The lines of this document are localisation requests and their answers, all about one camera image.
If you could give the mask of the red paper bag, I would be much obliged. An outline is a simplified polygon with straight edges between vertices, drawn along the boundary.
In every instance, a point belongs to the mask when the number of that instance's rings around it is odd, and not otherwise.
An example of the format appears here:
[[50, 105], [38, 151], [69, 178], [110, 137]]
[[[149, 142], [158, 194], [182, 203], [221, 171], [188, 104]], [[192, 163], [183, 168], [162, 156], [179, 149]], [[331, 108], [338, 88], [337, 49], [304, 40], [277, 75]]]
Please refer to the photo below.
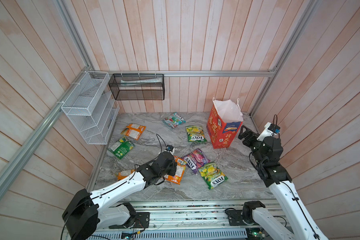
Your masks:
[[235, 103], [213, 98], [207, 130], [214, 149], [228, 148], [240, 129], [244, 119], [239, 101], [239, 98]]

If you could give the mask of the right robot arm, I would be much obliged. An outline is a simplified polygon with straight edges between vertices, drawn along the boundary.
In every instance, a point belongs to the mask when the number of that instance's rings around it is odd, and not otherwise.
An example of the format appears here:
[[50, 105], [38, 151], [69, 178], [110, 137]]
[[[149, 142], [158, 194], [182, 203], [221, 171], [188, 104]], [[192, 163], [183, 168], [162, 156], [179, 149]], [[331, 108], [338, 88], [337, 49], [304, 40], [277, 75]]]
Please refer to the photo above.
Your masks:
[[287, 170], [279, 163], [283, 147], [279, 126], [267, 123], [261, 134], [242, 126], [238, 138], [251, 149], [250, 159], [258, 175], [281, 206], [292, 230], [283, 226], [260, 201], [243, 206], [242, 221], [259, 225], [274, 240], [325, 240], [327, 237], [309, 214]]

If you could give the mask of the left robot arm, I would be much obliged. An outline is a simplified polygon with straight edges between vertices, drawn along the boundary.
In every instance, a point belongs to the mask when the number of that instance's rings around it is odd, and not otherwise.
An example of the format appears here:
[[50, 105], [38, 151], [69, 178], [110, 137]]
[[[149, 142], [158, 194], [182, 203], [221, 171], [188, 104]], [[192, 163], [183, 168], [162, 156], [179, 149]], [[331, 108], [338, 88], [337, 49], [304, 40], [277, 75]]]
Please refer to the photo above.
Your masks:
[[165, 176], [174, 176], [177, 162], [170, 151], [161, 152], [153, 160], [138, 166], [125, 177], [107, 187], [88, 192], [78, 191], [62, 214], [64, 228], [72, 240], [86, 240], [96, 230], [120, 226], [131, 228], [137, 213], [130, 203], [120, 203], [125, 197], [158, 185]]

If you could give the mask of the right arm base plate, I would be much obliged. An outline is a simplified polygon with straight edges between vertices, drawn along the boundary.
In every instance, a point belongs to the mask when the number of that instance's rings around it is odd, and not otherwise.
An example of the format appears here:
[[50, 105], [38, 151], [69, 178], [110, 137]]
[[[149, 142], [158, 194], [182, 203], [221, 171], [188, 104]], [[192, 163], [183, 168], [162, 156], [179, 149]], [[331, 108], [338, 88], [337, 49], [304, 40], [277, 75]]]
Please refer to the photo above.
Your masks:
[[243, 219], [243, 211], [239, 211], [233, 208], [225, 209], [225, 214], [228, 216], [230, 226], [252, 226], [254, 223], [247, 223]]

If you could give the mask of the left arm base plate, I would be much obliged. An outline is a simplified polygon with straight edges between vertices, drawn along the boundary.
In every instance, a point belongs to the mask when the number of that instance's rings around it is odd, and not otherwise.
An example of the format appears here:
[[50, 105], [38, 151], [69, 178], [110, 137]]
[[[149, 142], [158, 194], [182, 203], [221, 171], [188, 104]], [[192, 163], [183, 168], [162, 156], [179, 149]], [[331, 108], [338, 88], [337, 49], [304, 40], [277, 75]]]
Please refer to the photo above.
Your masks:
[[129, 217], [129, 219], [123, 225], [111, 225], [109, 229], [131, 229], [141, 228], [146, 229], [149, 227], [150, 213], [149, 212], [137, 212]]

